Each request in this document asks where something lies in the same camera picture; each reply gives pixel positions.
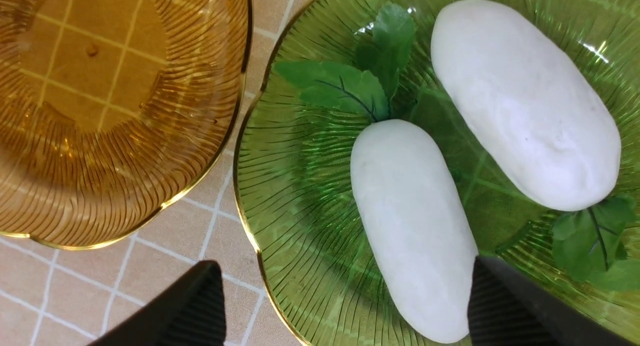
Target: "amber glass plate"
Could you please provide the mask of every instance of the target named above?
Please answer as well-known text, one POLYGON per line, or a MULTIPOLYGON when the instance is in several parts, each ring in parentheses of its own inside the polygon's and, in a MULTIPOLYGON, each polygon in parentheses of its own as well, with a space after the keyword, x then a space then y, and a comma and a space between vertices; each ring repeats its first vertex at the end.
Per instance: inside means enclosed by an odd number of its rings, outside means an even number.
POLYGON ((251 0, 0 0, 0 234, 135 232, 222 152, 251 0))
MULTIPOLYGON (((435 17, 457 0, 314 0, 288 25, 279 61, 352 64, 386 2, 417 24, 394 111, 427 131, 455 171, 479 248, 551 294, 640 344, 640 293, 571 282, 551 255, 557 214, 512 185, 467 129, 430 61, 435 17)), ((522 13, 578 65, 617 121, 622 163, 616 193, 640 203, 640 0, 495 0, 522 13)), ((303 104, 267 70, 237 144, 235 186, 269 297, 300 340, 325 345, 432 345, 398 314, 362 229, 350 185, 350 153, 368 120, 303 104)), ((624 243, 640 258, 640 227, 624 243)), ((470 339, 459 345, 469 345, 470 339)))

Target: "white vegetable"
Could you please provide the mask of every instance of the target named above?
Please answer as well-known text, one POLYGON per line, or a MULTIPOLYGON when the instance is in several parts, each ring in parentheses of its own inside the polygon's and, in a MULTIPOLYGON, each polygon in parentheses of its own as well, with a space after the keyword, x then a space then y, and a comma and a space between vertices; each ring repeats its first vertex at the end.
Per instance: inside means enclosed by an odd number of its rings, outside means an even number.
POLYGON ((400 314, 435 342, 464 338, 478 247, 434 140, 402 120, 373 123, 356 139, 350 172, 366 237, 400 314))
POLYGON ((446 6, 431 58, 469 129, 531 200, 576 211, 612 191, 615 121, 571 59, 514 9, 488 0, 446 6))

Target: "countertop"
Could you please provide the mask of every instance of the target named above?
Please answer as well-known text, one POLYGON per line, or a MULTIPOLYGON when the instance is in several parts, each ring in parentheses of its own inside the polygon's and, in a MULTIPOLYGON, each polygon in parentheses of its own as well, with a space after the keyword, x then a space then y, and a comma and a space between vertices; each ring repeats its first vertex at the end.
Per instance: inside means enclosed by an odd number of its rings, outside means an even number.
POLYGON ((294 346, 261 279, 236 211, 232 160, 240 122, 278 35, 307 0, 253 0, 246 91, 233 139, 208 176, 149 225, 112 246, 71 252, 0 237, 0 345, 82 346, 108 332, 197 260, 224 271, 229 346, 294 346))

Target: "green glass plate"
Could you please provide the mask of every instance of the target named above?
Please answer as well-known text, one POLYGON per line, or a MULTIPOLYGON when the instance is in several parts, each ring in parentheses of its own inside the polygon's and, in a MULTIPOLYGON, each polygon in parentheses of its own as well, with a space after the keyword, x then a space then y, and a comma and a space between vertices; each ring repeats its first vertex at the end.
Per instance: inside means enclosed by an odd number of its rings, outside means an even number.
MULTIPOLYGON (((576 284, 553 263, 558 216, 511 184, 467 129, 430 61, 435 17, 457 0, 314 0, 288 25, 271 57, 351 64, 380 7, 394 2, 417 24, 394 110, 438 143, 478 247, 537 281, 606 328, 640 344, 640 293, 576 284)), ((640 0, 495 0, 528 18, 576 63, 622 134, 616 193, 640 203, 640 0)), ((432 345, 398 314, 352 196, 350 153, 368 120, 302 104, 270 68, 240 131, 238 208, 258 251, 269 297, 302 341, 326 345, 432 345)), ((640 227, 625 231, 640 258, 640 227)), ((470 345, 467 337, 459 345, 470 345)))

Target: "gold rim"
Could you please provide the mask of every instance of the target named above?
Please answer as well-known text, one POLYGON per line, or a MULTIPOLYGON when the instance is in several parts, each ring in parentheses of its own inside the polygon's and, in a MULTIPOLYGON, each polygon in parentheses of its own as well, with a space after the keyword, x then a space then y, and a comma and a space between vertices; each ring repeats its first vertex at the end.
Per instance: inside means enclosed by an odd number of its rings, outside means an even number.
POLYGON ((122 241, 123 239, 126 239, 127 237, 135 234, 140 229, 142 229, 143 227, 148 225, 151 221, 153 221, 153 219, 155 219, 158 216, 158 214, 160 214, 162 211, 166 210, 167 207, 170 207, 171 205, 173 205, 176 202, 180 201, 184 196, 186 196, 189 193, 189 191, 194 189, 194 187, 196 187, 211 172, 211 169, 213 169, 215 164, 218 162, 218 159, 220 159, 220 155, 222 155, 222 153, 225 151, 225 148, 227 147, 227 143, 229 142, 229 139, 231 138, 231 134, 233 134, 233 130, 234 130, 234 127, 236 125, 236 121, 238 120, 238 114, 240 113, 240 107, 242 106, 242 102, 243 102, 244 97, 245 97, 245 82, 246 82, 246 79, 247 79, 247 66, 249 65, 249 57, 251 55, 251 44, 252 44, 252 41, 253 41, 253 33, 254 33, 254 0, 247 0, 247 18, 248 18, 248 20, 247 20, 246 45, 245 45, 245 48, 244 48, 244 57, 242 58, 242 66, 240 68, 238 93, 237 93, 237 97, 236 97, 236 101, 235 101, 235 109, 233 110, 233 116, 231 116, 230 127, 227 129, 226 135, 224 136, 224 139, 222 139, 222 143, 220 143, 220 146, 219 146, 217 152, 215 152, 215 154, 213 155, 213 158, 205 166, 203 172, 201 173, 201 175, 199 177, 197 177, 191 184, 188 184, 185 188, 183 188, 175 196, 173 196, 169 200, 163 202, 160 205, 160 207, 158 207, 158 209, 156 209, 155 211, 151 212, 151 214, 149 214, 149 216, 147 216, 144 220, 140 221, 140 223, 138 223, 137 225, 132 227, 130 230, 128 230, 124 234, 122 234, 120 236, 117 236, 117 237, 114 237, 113 239, 110 239, 108 241, 103 241, 103 242, 96 243, 94 245, 88 245, 88 246, 64 246, 64 245, 58 245, 57 243, 52 243, 52 242, 49 242, 49 241, 45 241, 44 239, 41 239, 40 237, 32 235, 32 234, 20 234, 20 233, 11 233, 11 232, 0 231, 0 236, 14 237, 16 239, 31 239, 32 241, 35 241, 35 242, 37 242, 37 243, 39 243, 41 245, 47 246, 48 248, 53 248, 53 249, 58 249, 58 250, 65 250, 65 251, 85 251, 85 250, 101 249, 101 248, 105 248, 107 246, 113 245, 116 242, 122 241))
POLYGON ((284 27, 284 29, 282 30, 282 33, 278 37, 278 40, 273 46, 273 50, 269 57, 267 67, 264 71, 264 77, 262 78, 262 84, 260 86, 260 90, 254 96, 254 99, 251 102, 251 105, 249 106, 249 109, 247 110, 246 115, 244 116, 244 119, 242 120, 242 125, 240 125, 240 129, 238 130, 238 139, 235 141, 235 150, 233 150, 233 193, 235 194, 235 207, 238 211, 238 214, 240 214, 240 221, 242 222, 242 228, 244 228, 244 233, 246 234, 247 238, 251 242, 251 245, 253 246, 253 250, 258 259, 258 266, 260 267, 260 277, 262 277, 262 281, 264 282, 265 289, 267 291, 267 296, 269 298, 269 302, 271 303, 271 306, 273 307, 273 309, 276 311, 276 314, 278 315, 279 319, 282 321, 282 323, 285 324, 286 328, 288 328, 288 330, 293 334, 293 336, 297 339, 297 341, 300 344, 305 346, 311 346, 311 343, 307 341, 300 334, 300 332, 298 332, 298 330, 296 330, 296 328, 290 323, 290 321, 284 315, 284 312, 282 311, 280 305, 278 305, 278 302, 275 299, 275 296, 272 292, 272 288, 269 287, 269 280, 267 280, 267 277, 265 274, 265 264, 263 263, 263 251, 260 250, 260 245, 258 245, 258 241, 256 241, 256 237, 254 236, 254 234, 251 232, 251 229, 249 228, 249 222, 247 221, 245 210, 243 209, 242 203, 240 201, 240 190, 238 189, 238 155, 240 154, 240 147, 242 146, 242 138, 245 134, 247 123, 249 122, 249 118, 251 117, 251 114, 254 112, 254 109, 256 109, 256 105, 258 104, 258 102, 260 102, 260 98, 262 97, 263 92, 266 90, 267 82, 269 80, 269 75, 272 70, 272 64, 274 63, 274 60, 278 55, 278 52, 282 46, 282 43, 284 42, 284 39, 287 38, 293 25, 299 20, 300 16, 302 16, 302 14, 304 14, 305 11, 307 11, 307 9, 311 6, 311 4, 313 4, 316 1, 317 0, 308 0, 304 4, 304 6, 302 6, 296 13, 294 13, 294 15, 291 17, 291 20, 289 20, 288 23, 286 23, 286 26, 284 27))

